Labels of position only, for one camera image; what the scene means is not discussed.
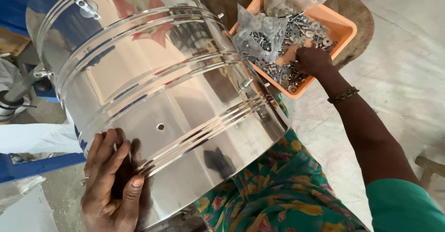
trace beaded bracelet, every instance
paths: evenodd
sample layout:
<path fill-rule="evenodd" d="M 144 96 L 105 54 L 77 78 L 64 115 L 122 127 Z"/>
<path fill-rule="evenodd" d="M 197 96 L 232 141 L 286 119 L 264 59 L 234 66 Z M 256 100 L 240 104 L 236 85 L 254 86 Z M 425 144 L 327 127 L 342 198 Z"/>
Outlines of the beaded bracelet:
<path fill-rule="evenodd" d="M 355 94 L 357 94 L 360 90 L 356 89 L 355 87 L 352 87 L 350 89 L 348 89 L 347 91 L 341 93 L 340 95 L 333 97 L 333 98 L 329 98 L 327 101 L 329 103 L 336 103 L 336 102 L 340 102 L 341 100 L 344 100 L 348 97 L 351 97 Z"/>

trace polished steel cylinder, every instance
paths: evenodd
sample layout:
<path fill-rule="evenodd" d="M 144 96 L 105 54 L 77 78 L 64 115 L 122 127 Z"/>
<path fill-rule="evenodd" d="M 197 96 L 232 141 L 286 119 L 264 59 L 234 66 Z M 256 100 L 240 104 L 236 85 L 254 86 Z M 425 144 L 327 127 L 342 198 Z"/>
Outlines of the polished steel cylinder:
<path fill-rule="evenodd" d="M 139 229 L 233 176 L 289 127 L 202 0 L 29 0 L 26 21 L 85 154 L 108 128 L 133 140 L 127 174 L 150 184 Z"/>

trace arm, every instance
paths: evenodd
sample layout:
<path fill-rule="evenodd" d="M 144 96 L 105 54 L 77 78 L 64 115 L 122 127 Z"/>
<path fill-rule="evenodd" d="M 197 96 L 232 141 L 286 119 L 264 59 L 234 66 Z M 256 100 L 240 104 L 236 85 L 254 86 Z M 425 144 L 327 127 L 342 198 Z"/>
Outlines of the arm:
<path fill-rule="evenodd" d="M 317 78 L 330 98 L 351 88 L 332 65 L 328 53 L 316 48 L 300 48 L 297 50 L 297 59 L 301 62 L 296 65 L 296 69 Z M 365 185 L 385 178 L 419 185 L 400 144 L 363 98 L 355 94 L 334 103 L 334 106 L 353 146 Z"/>

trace orange plastic tray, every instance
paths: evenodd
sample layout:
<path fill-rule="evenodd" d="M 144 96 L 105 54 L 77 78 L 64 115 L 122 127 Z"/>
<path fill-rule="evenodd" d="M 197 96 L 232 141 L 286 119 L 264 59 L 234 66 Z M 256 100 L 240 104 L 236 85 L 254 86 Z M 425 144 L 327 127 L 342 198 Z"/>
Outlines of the orange plastic tray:
<path fill-rule="evenodd" d="M 264 6 L 264 0 L 253 0 L 251 4 L 248 6 L 248 12 L 255 14 L 258 13 L 260 9 Z M 313 7 L 307 11 L 305 11 L 304 15 L 306 15 L 311 21 L 317 20 L 320 23 L 329 29 L 328 35 L 332 38 L 332 40 L 337 41 L 338 44 L 331 52 L 331 57 L 334 59 L 344 47 L 354 38 L 357 33 L 357 26 L 350 20 L 341 16 L 339 13 L 331 10 L 330 8 L 324 5 L 318 5 Z M 230 34 L 234 36 L 236 34 L 236 29 L 239 24 L 236 24 L 230 30 Z M 306 42 L 306 47 L 312 47 L 312 39 L 308 38 Z M 295 50 L 299 48 L 299 45 L 293 45 L 289 47 L 289 50 L 280 58 L 278 58 L 275 63 L 283 64 L 288 63 L 290 60 L 295 60 Z M 300 97 L 304 91 L 311 85 L 315 78 L 313 76 L 308 76 L 308 78 L 298 87 L 297 92 L 291 94 L 287 89 L 281 87 L 281 85 L 274 81 L 270 76 L 268 76 L 263 70 L 255 66 L 255 64 L 251 63 L 253 68 L 262 76 L 264 76 L 271 84 L 277 87 L 281 92 L 283 92 L 286 96 L 290 98 Z"/>

